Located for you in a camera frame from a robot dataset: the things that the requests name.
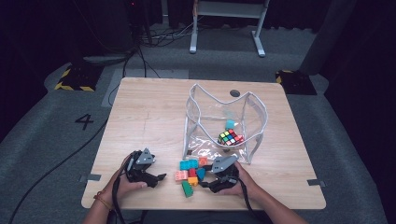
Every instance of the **gray carpet floor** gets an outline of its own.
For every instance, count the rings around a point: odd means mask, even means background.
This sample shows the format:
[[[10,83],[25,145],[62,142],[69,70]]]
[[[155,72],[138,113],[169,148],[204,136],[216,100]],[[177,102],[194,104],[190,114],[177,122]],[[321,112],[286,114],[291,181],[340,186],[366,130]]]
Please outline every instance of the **gray carpet floor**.
[[[153,69],[187,70],[190,79],[276,82],[276,71],[299,68],[315,38],[308,30],[263,30],[266,57],[260,58],[249,32],[253,29],[203,30],[196,54],[189,53],[189,35],[165,47],[142,47],[142,51]],[[0,145],[0,223],[8,223],[29,188],[84,146],[111,111],[103,101],[122,64],[104,69],[95,92],[56,91],[67,65],[48,75],[43,83],[48,94]],[[142,59],[135,55],[126,68],[143,69]],[[310,223],[387,223],[373,179],[323,96],[327,80],[321,75],[311,80],[318,95],[288,95],[288,100],[317,177],[326,183],[322,190],[327,206],[297,212]],[[83,124],[75,120],[86,114],[93,123],[83,130]],[[43,178],[24,199],[13,223],[80,223],[87,209],[80,203],[85,184],[78,180],[90,173],[102,134],[103,130]],[[139,211],[124,212],[129,220],[140,215]],[[184,223],[186,218],[192,218],[189,223],[258,223],[249,213],[216,211],[149,211],[145,223]]]

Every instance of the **rubik's cube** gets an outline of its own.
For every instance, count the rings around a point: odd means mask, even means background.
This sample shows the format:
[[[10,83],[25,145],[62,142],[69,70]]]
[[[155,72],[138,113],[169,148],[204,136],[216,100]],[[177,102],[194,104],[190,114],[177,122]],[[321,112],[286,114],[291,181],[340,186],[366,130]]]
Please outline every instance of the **rubik's cube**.
[[[219,135],[218,142],[224,146],[234,146],[242,143],[244,141],[244,137],[242,135],[237,135],[233,129],[229,129],[224,133]]]

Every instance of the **white metal stand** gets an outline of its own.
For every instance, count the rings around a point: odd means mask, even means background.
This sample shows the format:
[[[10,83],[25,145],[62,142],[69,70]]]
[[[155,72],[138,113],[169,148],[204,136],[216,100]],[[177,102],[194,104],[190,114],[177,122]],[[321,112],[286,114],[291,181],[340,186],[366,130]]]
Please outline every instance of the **white metal stand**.
[[[265,14],[267,12],[270,0],[266,0],[264,4],[245,4],[245,3],[226,3],[226,2],[206,2],[200,1],[195,5],[193,15],[193,27],[191,35],[190,53],[197,51],[197,17],[203,16],[221,16],[221,17],[239,17],[239,18],[252,18],[259,19],[257,30],[252,31],[254,43],[256,44],[257,51],[260,57],[265,56],[262,42],[260,41],[260,32],[262,31],[262,24],[264,22]]]

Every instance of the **person's right hand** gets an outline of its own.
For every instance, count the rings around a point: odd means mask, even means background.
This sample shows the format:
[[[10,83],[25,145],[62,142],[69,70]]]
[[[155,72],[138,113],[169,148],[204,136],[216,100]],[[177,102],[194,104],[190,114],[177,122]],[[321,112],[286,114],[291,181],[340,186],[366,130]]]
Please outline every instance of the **person's right hand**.
[[[255,194],[260,189],[260,186],[256,184],[256,182],[250,176],[248,171],[246,171],[238,161],[236,161],[234,165],[239,171],[239,178],[247,186],[247,196],[252,199],[255,198]],[[242,191],[241,184],[236,183],[236,185],[230,189],[222,189],[221,191],[219,191],[219,194],[226,194],[226,195],[237,194],[243,196],[244,193]]]

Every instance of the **bracelet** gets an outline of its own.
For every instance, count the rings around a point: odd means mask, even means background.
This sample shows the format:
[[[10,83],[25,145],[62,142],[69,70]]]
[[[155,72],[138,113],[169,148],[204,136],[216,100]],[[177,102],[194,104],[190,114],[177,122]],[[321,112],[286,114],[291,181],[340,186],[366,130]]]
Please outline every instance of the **bracelet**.
[[[109,211],[111,211],[111,210],[113,210],[113,206],[110,204],[110,203],[108,203],[108,202],[106,202],[100,195],[101,194],[103,194],[103,193],[105,193],[106,192],[106,190],[104,189],[104,190],[101,190],[101,191],[98,191],[98,193],[95,195],[95,196],[93,196],[93,198],[94,199],[98,199],[101,203],[103,203],[104,205],[105,205],[105,207],[109,210]]]

